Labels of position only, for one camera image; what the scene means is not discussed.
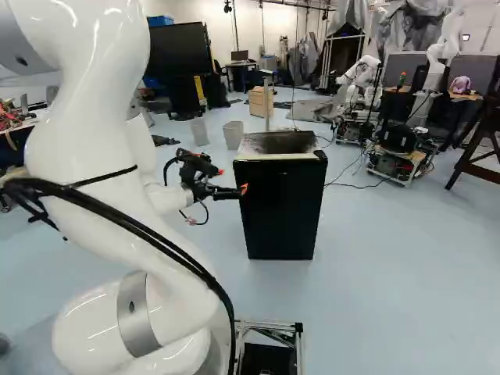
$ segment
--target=white wall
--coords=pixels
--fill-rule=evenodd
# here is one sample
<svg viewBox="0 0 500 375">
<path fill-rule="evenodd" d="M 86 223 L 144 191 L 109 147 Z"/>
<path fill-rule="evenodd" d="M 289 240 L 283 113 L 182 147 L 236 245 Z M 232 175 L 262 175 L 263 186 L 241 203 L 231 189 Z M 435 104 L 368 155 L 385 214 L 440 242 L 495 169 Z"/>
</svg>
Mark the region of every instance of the white wall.
<svg viewBox="0 0 500 375">
<path fill-rule="evenodd" d="M 212 53 L 221 63 L 230 62 L 231 51 L 236 50 L 233 13 L 223 11 L 223 0 L 142 0 L 147 16 L 168 15 L 176 23 L 202 21 L 207 24 L 212 40 Z M 279 54 L 281 35 L 287 35 L 289 46 L 305 35 L 305 9 L 278 4 L 263 4 L 264 39 L 266 53 Z M 251 59 L 258 60 L 259 46 L 263 43 L 262 17 L 258 2 L 236 0 L 236 20 L 240 49 L 248 49 Z M 321 20 L 320 36 L 324 35 L 325 21 Z M 308 31 L 318 29 L 318 11 L 310 10 Z"/>
<path fill-rule="evenodd" d="M 470 34 L 470 39 L 463 43 L 463 52 L 479 52 L 486 38 L 488 28 L 493 28 L 484 46 L 484 52 L 500 54 L 500 5 L 495 0 L 467 0 L 473 6 L 466 9 L 464 34 Z"/>
</svg>

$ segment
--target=black monitor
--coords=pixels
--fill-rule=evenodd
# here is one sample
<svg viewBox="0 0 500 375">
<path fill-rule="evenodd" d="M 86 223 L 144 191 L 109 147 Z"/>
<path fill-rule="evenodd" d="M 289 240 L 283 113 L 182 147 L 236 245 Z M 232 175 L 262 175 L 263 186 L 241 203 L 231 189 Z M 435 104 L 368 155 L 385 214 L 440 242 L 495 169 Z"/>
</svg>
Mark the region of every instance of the black monitor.
<svg viewBox="0 0 500 375">
<path fill-rule="evenodd" d="M 232 51 L 231 60 L 233 61 L 246 61 L 248 60 L 248 49 L 246 51 Z"/>
<path fill-rule="evenodd" d="M 200 76 L 212 73 L 212 56 L 201 22 L 150 27 L 151 52 L 146 74 L 151 77 Z"/>
<path fill-rule="evenodd" d="M 486 95 L 495 90 L 495 72 L 498 70 L 499 57 L 496 55 L 460 55 L 453 59 L 450 65 L 448 88 L 457 77 L 470 78 L 472 90 Z"/>
<path fill-rule="evenodd" d="M 385 88 L 398 86 L 399 77 L 406 72 L 406 86 L 411 86 L 416 68 L 427 64 L 425 51 L 393 52 L 387 56 L 382 85 Z"/>
</svg>

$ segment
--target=cardboard box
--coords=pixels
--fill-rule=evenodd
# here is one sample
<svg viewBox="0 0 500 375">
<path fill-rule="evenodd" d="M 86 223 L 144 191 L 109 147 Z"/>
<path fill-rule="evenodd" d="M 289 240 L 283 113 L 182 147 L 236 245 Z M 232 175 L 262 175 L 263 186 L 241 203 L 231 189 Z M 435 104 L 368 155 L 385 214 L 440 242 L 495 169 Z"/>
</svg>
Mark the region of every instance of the cardboard box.
<svg viewBox="0 0 500 375">
<path fill-rule="evenodd" d="M 255 86 L 248 92 L 249 111 L 253 116 L 264 117 L 264 87 Z M 269 117 L 274 114 L 274 95 L 273 90 L 269 92 Z"/>
</svg>

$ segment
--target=pink object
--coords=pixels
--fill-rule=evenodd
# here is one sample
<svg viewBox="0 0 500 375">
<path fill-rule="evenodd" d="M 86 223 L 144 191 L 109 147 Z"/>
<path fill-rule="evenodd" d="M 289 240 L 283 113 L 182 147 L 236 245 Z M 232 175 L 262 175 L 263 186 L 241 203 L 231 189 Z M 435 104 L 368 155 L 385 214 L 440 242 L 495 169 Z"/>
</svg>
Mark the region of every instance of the pink object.
<svg viewBox="0 0 500 375">
<path fill-rule="evenodd" d="M 453 94 L 463 94 L 470 90 L 470 78 L 466 76 L 457 77 L 453 80 L 450 89 L 453 90 Z"/>
</svg>

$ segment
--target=orange tip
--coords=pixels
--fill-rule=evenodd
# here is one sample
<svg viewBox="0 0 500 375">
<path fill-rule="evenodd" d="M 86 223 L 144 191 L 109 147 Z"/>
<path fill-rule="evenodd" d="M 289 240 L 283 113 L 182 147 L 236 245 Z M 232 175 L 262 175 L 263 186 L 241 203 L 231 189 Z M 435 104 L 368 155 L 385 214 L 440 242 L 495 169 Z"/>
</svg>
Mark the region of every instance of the orange tip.
<svg viewBox="0 0 500 375">
<path fill-rule="evenodd" d="M 241 195 L 247 194 L 248 191 L 248 183 L 247 184 L 242 184 L 241 185 Z"/>
</svg>

